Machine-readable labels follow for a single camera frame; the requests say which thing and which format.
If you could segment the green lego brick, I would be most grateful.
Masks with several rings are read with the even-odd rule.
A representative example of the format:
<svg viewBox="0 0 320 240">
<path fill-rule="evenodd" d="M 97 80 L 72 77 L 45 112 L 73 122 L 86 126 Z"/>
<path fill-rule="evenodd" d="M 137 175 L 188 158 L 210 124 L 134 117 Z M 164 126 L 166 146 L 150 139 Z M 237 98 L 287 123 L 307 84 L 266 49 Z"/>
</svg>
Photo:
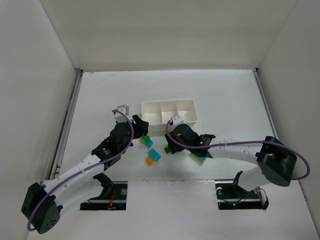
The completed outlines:
<svg viewBox="0 0 320 240">
<path fill-rule="evenodd" d="M 170 154 L 171 153 L 171 149 L 169 147 L 165 147 L 164 151 L 166 154 Z"/>
</svg>

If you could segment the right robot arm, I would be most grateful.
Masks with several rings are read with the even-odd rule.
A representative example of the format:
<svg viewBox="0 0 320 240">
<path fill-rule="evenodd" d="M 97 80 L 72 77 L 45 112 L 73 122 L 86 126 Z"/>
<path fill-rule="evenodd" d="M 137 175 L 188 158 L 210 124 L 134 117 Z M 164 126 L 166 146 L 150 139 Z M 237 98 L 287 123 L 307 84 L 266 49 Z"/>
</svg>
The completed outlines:
<svg viewBox="0 0 320 240">
<path fill-rule="evenodd" d="M 198 158 L 223 158 L 253 164 L 250 170 L 240 170 L 233 180 L 234 185 L 247 192 L 269 183 L 280 187 L 288 187 L 291 183 L 297 156 L 272 136 L 263 141 L 230 142 L 212 134 L 199 135 L 185 123 L 172 126 L 168 122 L 165 130 L 172 154 L 188 150 Z"/>
</svg>

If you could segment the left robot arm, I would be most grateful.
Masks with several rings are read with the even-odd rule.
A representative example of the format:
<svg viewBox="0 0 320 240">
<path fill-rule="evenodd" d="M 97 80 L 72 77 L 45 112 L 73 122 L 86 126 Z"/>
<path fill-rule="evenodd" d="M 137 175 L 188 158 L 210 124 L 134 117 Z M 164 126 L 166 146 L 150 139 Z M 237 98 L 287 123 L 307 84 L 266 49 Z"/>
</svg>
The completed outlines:
<svg viewBox="0 0 320 240">
<path fill-rule="evenodd" d="M 119 110 L 113 113 L 121 121 L 80 163 L 55 179 L 28 187 L 21 212 L 29 232 L 48 232 L 69 209 L 111 189 L 113 182 L 104 172 L 133 146 L 134 139 L 146 136 L 149 130 L 149 123 L 136 114 L 129 119 Z"/>
</svg>

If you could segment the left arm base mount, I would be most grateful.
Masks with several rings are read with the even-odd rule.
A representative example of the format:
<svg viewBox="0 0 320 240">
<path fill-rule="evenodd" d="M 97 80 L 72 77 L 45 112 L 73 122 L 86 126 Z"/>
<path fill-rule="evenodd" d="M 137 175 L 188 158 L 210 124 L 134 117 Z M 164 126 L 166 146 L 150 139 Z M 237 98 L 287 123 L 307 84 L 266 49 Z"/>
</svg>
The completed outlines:
<svg viewBox="0 0 320 240">
<path fill-rule="evenodd" d="M 103 187 L 100 194 L 80 205 L 81 211 L 125 211 L 127 207 L 128 182 L 112 181 L 104 173 L 93 177 Z"/>
</svg>

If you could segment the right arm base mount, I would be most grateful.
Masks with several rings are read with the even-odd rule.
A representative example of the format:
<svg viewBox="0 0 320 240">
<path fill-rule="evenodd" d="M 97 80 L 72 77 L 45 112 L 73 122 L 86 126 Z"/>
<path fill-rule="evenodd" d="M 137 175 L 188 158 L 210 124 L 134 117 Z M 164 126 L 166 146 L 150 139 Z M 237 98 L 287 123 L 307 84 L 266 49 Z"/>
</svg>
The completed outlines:
<svg viewBox="0 0 320 240">
<path fill-rule="evenodd" d="M 240 171 L 233 181 L 216 181 L 215 190 L 219 210 L 266 210 L 269 198 L 266 191 L 260 187 L 246 191 L 238 186 Z"/>
</svg>

